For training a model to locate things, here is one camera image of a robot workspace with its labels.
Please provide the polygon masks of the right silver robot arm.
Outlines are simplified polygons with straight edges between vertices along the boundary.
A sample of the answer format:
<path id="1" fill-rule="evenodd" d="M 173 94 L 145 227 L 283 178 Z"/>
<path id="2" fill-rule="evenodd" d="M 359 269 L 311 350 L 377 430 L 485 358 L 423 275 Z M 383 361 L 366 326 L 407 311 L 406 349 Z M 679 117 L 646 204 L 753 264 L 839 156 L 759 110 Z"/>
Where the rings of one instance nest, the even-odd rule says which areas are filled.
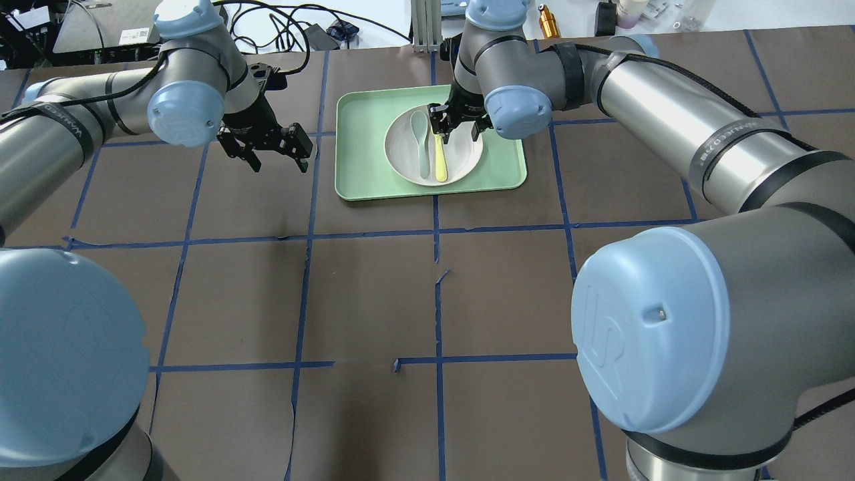
<path id="1" fill-rule="evenodd" d="M 757 480 L 804 391 L 853 377 L 853 160 L 819 150 L 644 35 L 532 52 L 526 1 L 470 1 L 444 139 L 474 123 L 525 139 L 586 104 L 614 119 L 722 217 L 602 247 L 571 301 L 590 398 L 627 435 L 633 480 Z"/>

